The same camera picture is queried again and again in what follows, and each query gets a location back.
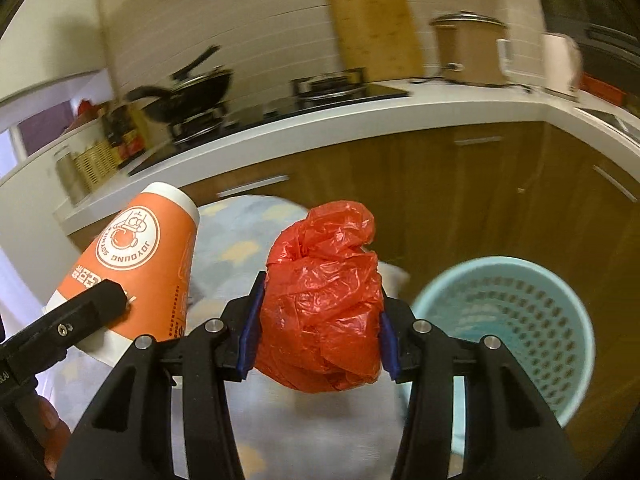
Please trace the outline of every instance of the cooking pot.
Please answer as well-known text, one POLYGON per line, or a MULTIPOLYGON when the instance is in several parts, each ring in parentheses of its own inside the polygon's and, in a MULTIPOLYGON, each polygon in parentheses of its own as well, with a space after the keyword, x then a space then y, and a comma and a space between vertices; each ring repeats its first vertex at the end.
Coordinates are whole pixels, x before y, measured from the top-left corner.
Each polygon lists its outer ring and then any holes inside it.
POLYGON ((157 97, 156 101, 142 108, 142 111, 154 121, 169 124, 182 123, 214 108, 225 96, 233 71, 216 67, 211 72, 196 77, 190 77, 190 72, 219 49, 218 46, 210 46, 193 62, 172 74, 175 81, 173 88, 140 86, 127 93, 127 101, 157 97))
POLYGON ((511 43, 505 23, 461 10, 435 18, 430 25, 436 32, 444 79, 477 86, 509 83, 511 43))

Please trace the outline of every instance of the metal screw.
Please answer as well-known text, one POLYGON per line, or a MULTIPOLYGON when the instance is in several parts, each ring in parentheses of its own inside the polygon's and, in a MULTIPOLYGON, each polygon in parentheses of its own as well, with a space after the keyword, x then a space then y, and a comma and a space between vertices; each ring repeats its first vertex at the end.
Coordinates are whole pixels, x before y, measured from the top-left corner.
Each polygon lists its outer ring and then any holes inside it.
POLYGON ((428 334, 429 332, 431 332, 432 328, 433 326, 431 325, 431 323, 425 321, 424 319, 416 319, 414 321, 414 330, 418 334, 428 334))
POLYGON ((146 350, 151 346, 153 340, 148 335, 141 335, 136 339, 136 348, 138 350, 146 350))
POLYGON ((225 323, 218 318, 209 319, 204 324, 204 330, 206 330, 207 332, 211 332, 212 334, 220 332, 224 327, 225 327, 225 323))
POLYGON ((502 341, 500 341, 495 335, 488 335, 484 338, 484 346, 491 350, 497 350, 502 346, 502 341))

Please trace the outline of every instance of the printed logo on cup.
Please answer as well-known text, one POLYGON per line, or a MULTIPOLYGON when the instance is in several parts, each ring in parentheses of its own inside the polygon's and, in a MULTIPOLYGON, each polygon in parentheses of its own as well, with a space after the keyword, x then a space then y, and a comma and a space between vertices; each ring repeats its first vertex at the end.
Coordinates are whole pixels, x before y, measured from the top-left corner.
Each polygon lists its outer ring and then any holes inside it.
POLYGON ((113 270, 135 269, 151 258, 160 241, 158 218, 142 206, 125 209, 100 235, 95 255, 113 270))

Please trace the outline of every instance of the gas stove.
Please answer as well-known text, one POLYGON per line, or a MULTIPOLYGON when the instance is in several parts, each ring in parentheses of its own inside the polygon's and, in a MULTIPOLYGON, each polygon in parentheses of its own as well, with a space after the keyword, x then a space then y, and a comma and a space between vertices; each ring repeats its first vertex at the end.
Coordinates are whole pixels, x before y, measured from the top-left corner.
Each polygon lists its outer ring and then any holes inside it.
POLYGON ((355 68, 295 79, 291 82, 290 97, 241 110, 228 112, 226 105, 220 104, 185 123, 171 125, 172 143, 160 148, 129 174, 140 173, 179 153, 262 124, 338 106, 409 95, 404 90, 367 83, 364 75, 363 68, 355 68))

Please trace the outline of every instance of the pan handle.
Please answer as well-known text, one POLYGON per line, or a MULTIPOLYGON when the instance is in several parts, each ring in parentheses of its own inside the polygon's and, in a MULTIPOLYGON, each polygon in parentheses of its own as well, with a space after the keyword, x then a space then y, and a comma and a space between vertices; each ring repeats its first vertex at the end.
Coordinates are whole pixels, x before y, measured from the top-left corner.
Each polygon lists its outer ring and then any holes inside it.
POLYGON ((189 78, 189 72, 196 68, 200 63, 204 63, 209 57, 213 56, 220 47, 217 45, 211 45, 207 50, 200 54, 194 61, 190 62, 186 67, 181 68, 178 72, 172 74, 172 78, 176 81, 184 81, 189 78))
POLYGON ((127 92, 125 99, 129 102, 137 101, 143 97, 161 97, 169 99, 171 98, 171 91, 161 86, 139 86, 132 91, 127 92))

